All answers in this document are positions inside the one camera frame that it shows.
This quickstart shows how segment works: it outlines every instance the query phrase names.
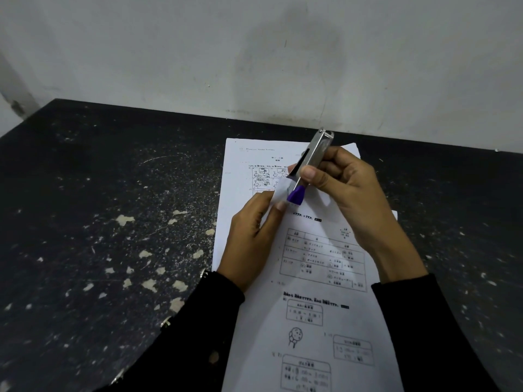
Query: person's right hand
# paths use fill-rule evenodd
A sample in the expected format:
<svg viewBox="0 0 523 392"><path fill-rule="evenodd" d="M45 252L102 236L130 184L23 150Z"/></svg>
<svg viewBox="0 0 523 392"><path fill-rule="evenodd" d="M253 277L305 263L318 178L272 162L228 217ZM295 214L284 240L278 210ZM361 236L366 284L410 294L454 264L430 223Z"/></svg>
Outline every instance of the person's right hand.
<svg viewBox="0 0 523 392"><path fill-rule="evenodd" d="M357 242L374 259L381 282L427 275L372 166L342 147L329 147L319 169L304 166L298 174L336 201Z"/></svg>

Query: black long-sleeve shirt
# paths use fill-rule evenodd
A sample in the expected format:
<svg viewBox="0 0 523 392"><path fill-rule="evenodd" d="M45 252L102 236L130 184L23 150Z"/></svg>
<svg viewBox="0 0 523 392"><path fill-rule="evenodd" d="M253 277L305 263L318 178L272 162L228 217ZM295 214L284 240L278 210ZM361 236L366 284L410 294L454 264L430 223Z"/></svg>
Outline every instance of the black long-sleeve shirt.
<svg viewBox="0 0 523 392"><path fill-rule="evenodd" d="M433 275L376 283L372 290L389 328L405 391L498 390ZM219 390L244 300L227 278L209 274L123 377L101 390Z"/></svg>

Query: black tabletop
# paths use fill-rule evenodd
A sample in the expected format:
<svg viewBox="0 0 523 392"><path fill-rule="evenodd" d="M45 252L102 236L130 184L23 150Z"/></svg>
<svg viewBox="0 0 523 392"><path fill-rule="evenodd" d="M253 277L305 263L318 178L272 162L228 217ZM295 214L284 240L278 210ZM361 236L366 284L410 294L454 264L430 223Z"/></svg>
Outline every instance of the black tabletop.
<svg viewBox="0 0 523 392"><path fill-rule="evenodd" d="M54 100L0 138L2 386L110 382L211 264L226 138L313 134ZM336 133L351 142L489 373L520 390L523 155Z"/></svg>

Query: person's left hand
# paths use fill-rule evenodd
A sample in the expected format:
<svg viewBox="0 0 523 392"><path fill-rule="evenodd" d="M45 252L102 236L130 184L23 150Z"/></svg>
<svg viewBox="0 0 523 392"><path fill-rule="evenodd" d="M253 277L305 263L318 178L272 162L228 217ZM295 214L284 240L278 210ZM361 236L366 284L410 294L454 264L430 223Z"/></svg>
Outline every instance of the person's left hand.
<svg viewBox="0 0 523 392"><path fill-rule="evenodd" d="M274 235L284 217L286 203L279 202L271 208L262 227L259 226L273 194L273 191L254 194L231 221L226 248L217 272L244 293L263 270Z"/></svg>

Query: printed worksheet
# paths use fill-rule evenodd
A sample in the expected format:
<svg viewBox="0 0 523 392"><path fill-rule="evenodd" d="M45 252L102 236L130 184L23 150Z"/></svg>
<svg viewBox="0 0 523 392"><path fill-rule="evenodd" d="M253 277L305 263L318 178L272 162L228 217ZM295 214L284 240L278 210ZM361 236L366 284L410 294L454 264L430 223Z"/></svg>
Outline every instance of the printed worksheet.
<svg viewBox="0 0 523 392"><path fill-rule="evenodd" d="M257 191L277 189L308 143L227 139L213 269L232 216ZM359 157L355 144L344 146ZM381 309L379 281L330 197L309 187L290 205L267 264L245 294L223 391L403 390Z"/></svg>

